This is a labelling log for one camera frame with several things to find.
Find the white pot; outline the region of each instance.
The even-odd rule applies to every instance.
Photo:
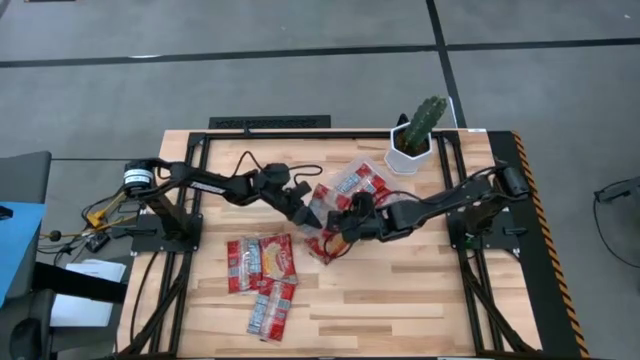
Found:
[[[389,132],[391,148],[387,151],[387,155],[384,157],[384,161],[387,163],[389,169],[398,175],[415,174],[418,171],[418,168],[427,161],[429,155],[433,152],[433,146],[431,146],[431,133],[429,133],[426,139],[429,143],[429,150],[418,156],[409,156],[396,149],[394,135],[398,130],[404,129],[407,126],[409,126],[409,123],[402,124],[391,129]]]

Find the wooden tabletop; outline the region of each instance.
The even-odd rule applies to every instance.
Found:
[[[189,131],[182,130],[165,132],[160,157],[182,161],[188,135]],[[486,133],[461,130],[460,139],[467,173],[493,165]],[[387,147],[388,140],[377,139],[214,140],[207,170],[230,175],[240,155],[251,150],[262,164],[321,165],[324,173],[307,179],[314,186],[317,182],[328,183],[357,155],[367,155],[386,169]],[[452,150],[449,151],[454,171],[455,161]],[[253,167],[250,161],[245,161],[240,170]],[[418,174],[394,177],[404,190],[422,197],[444,190],[437,146]],[[246,334],[255,296],[228,294],[225,244],[248,234],[295,232],[295,227],[263,202],[240,208],[221,197],[204,194],[201,212],[204,233],[191,268],[178,356],[474,353],[458,259],[449,246],[444,216],[429,220],[405,239],[386,244],[357,243],[348,255],[328,266],[311,258],[300,243],[302,237],[296,237],[294,260],[301,281],[284,339],[280,345],[273,345]],[[502,250],[488,250],[485,254],[496,305],[526,342],[540,348],[520,264]],[[121,349],[129,344],[133,304],[150,258],[150,254],[139,255],[133,264],[118,329]],[[136,333],[156,307],[164,260],[164,254],[158,255],[143,289],[135,320]],[[486,313],[481,305],[478,308],[485,347],[490,348]],[[168,348],[172,316],[167,318],[161,350]]]

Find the mounting plate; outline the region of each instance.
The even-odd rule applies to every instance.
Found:
[[[464,228],[464,221],[462,220],[462,213],[457,211],[452,211],[447,213],[447,220],[451,221],[451,224],[454,225],[458,229]],[[513,218],[509,211],[501,211],[500,214],[496,215],[493,218],[493,223],[491,226],[491,232],[487,235],[482,236],[482,242],[480,241],[469,241],[465,242],[465,247],[467,249],[479,249],[480,244],[482,243],[482,247],[484,249],[506,249],[513,250],[519,249],[520,244],[518,243],[518,237],[512,234],[506,234],[505,229],[512,229],[513,226]]]
[[[131,244],[132,255],[142,252],[193,252],[200,247],[202,234],[202,214],[192,216],[189,223],[191,236],[185,239],[175,239],[166,236],[162,228],[160,217],[153,214],[140,215],[133,233]]]

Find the yellow connector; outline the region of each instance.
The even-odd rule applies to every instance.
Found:
[[[96,212],[88,213],[87,220],[89,220],[89,224],[94,229],[104,226],[105,224],[103,223],[103,220],[107,215],[107,213],[110,211],[111,207],[116,204],[119,204],[123,199],[124,199],[124,193],[121,192],[120,194],[118,194],[118,196],[113,198],[113,200],[111,200],[109,205],[107,205],[104,209],[98,210]]]

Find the white and red wrapper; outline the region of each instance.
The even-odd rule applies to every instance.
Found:
[[[281,234],[260,239],[262,277],[297,284],[298,276],[293,263],[291,235]]]
[[[247,332],[265,341],[282,341],[295,285],[265,279],[258,291]]]
[[[351,206],[351,197],[360,191],[373,194],[377,206],[401,198],[401,195],[392,194],[392,190],[400,188],[399,184],[367,157],[355,159],[343,172],[332,178],[330,183],[333,189],[330,186],[318,184],[309,202],[309,208],[320,219],[323,229],[314,229],[310,226],[301,227],[301,230],[307,235],[304,242],[309,254],[324,264],[329,264],[348,246],[342,241],[340,234],[334,235],[324,229],[329,211],[348,209]],[[328,241],[326,246],[328,254],[324,251],[326,241]]]
[[[229,293],[258,290],[262,280],[260,243],[257,239],[241,239],[227,243]]]

